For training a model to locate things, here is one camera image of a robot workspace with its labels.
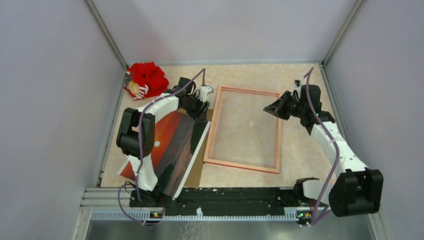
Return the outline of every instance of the wall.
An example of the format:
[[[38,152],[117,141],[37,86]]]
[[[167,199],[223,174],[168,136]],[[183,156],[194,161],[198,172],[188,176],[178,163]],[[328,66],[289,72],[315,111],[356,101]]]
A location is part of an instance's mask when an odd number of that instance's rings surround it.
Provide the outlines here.
[[[0,1],[0,239],[71,237],[122,74],[82,0]]]
[[[355,0],[93,0],[128,64],[318,62]]]
[[[329,64],[357,155],[384,175],[397,239],[422,239],[424,1],[367,1]]]

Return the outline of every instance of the red fabric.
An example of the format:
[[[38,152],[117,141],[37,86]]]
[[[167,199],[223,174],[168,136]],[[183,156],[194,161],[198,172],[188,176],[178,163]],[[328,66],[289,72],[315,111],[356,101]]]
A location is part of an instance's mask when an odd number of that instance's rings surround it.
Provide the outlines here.
[[[139,86],[148,86],[148,91],[144,95],[145,98],[158,96],[168,88],[169,81],[164,77],[165,73],[154,62],[134,63],[127,69],[127,72],[130,72],[131,80]],[[130,91],[128,92],[134,99],[135,95]]]

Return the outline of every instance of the cartoon print on red cloth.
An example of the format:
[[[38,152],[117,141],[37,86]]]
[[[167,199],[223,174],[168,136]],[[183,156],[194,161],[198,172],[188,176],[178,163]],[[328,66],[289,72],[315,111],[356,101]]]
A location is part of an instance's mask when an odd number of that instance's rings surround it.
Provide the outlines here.
[[[133,100],[159,96],[169,84],[164,76],[154,62],[135,63],[125,72],[123,88]]]

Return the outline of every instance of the brown cardboard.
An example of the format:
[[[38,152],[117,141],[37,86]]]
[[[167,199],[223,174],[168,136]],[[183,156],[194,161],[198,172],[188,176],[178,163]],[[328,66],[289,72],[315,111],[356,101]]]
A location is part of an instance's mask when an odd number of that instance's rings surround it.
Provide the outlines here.
[[[178,109],[177,111],[187,114],[186,111],[181,108]],[[213,109],[208,109],[206,112],[206,120],[211,121],[213,113],[214,113]],[[208,140],[208,135],[209,135],[209,130],[207,131],[206,137],[204,138],[204,141],[201,144],[197,157],[194,160],[193,166],[191,167],[191,171],[188,174],[187,180],[184,183],[184,187],[196,188],[196,189],[199,188],[200,178],[202,176],[203,158],[205,156],[206,142]]]

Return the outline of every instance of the empty frame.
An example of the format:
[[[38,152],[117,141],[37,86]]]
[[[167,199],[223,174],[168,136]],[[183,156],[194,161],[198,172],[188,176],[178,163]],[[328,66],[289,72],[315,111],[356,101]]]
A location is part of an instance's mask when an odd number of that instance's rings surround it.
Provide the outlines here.
[[[279,93],[220,86],[204,162],[280,173],[281,121],[263,111]]]

